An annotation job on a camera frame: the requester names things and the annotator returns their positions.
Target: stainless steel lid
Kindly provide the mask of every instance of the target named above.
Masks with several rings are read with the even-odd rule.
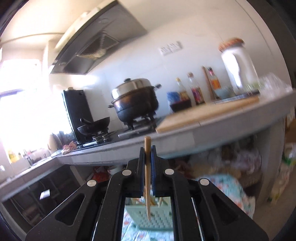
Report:
[[[117,99],[118,97],[130,91],[138,90],[149,86],[151,86],[151,83],[148,79],[126,79],[123,84],[117,86],[115,89],[112,90],[112,97],[113,99]]]

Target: wooden handle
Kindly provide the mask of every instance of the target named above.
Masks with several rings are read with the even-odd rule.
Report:
[[[213,88],[212,88],[212,85],[211,85],[211,81],[210,81],[210,79],[209,79],[209,77],[208,77],[208,75],[207,75],[207,71],[206,71],[206,69],[205,69],[204,66],[202,66],[202,71],[204,72],[205,79],[206,79],[206,81],[207,81],[207,87],[208,87],[208,89],[209,89],[209,93],[210,93],[211,100],[215,100],[216,98],[215,98],[215,96],[214,96],[214,91],[213,91]]]
[[[145,137],[145,196],[148,220],[151,221],[150,214],[150,175],[151,175],[151,137]]]

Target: jar lid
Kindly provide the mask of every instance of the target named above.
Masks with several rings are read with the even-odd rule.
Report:
[[[235,44],[244,44],[244,41],[240,38],[232,38],[232,39],[228,39],[227,41],[224,41],[222,43],[219,44],[218,49],[223,52],[225,49],[231,47],[232,45]]]

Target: range hood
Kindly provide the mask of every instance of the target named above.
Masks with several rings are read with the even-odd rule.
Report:
[[[57,55],[51,73],[87,74],[114,53],[124,41],[147,31],[118,1],[93,15]]]

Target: white tiled wall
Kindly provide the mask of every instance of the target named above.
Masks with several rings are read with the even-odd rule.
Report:
[[[122,128],[122,123],[115,110],[107,108],[112,101],[111,90],[126,78],[141,77],[149,79],[153,85],[162,84],[163,87],[156,92],[160,104],[156,111],[158,116],[169,112],[166,92],[176,88],[176,77],[182,80],[190,93],[187,72],[195,75],[205,100],[209,100],[202,65],[213,68],[222,86],[229,85],[218,51],[219,43],[228,38],[240,37],[245,41],[259,76],[268,72],[277,74],[283,66],[278,65],[256,23],[236,0],[121,2],[148,30],[148,34],[127,44],[91,71],[86,76],[94,81],[91,85],[85,85],[83,76],[78,84],[86,89],[94,119],[110,116],[109,128],[112,130]],[[183,49],[161,56],[158,48],[174,41],[180,41]]]

